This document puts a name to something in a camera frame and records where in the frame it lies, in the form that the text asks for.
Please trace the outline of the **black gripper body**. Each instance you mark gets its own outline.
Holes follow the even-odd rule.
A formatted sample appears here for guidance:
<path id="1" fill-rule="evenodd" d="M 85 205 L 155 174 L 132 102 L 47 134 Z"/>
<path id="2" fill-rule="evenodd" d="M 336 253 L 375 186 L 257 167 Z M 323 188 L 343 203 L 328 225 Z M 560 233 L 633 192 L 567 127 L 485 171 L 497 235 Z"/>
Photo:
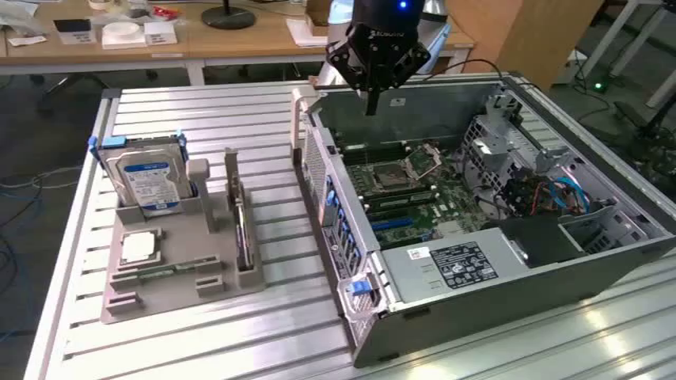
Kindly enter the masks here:
<path id="1" fill-rule="evenodd" d="M 407 46 L 419 41 L 421 1 L 356 1 L 347 40 L 367 67 L 372 87 L 372 53 L 379 47 Z"/>

